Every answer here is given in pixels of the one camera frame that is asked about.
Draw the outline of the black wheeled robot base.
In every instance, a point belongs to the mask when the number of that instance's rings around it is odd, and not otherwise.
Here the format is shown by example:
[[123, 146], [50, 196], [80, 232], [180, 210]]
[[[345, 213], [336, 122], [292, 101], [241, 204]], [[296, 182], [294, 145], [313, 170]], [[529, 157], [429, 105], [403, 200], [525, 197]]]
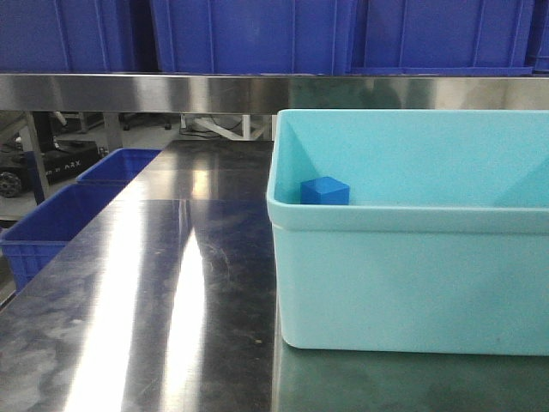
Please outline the black wheeled robot base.
[[[100, 152], [93, 141], [68, 140], [58, 142], [54, 137], [51, 120], [44, 112], [33, 114], [37, 127], [40, 153], [49, 183], [75, 177], [100, 160]], [[16, 136], [1, 143], [1, 196], [18, 197], [33, 187], [31, 167], [22, 144]]]

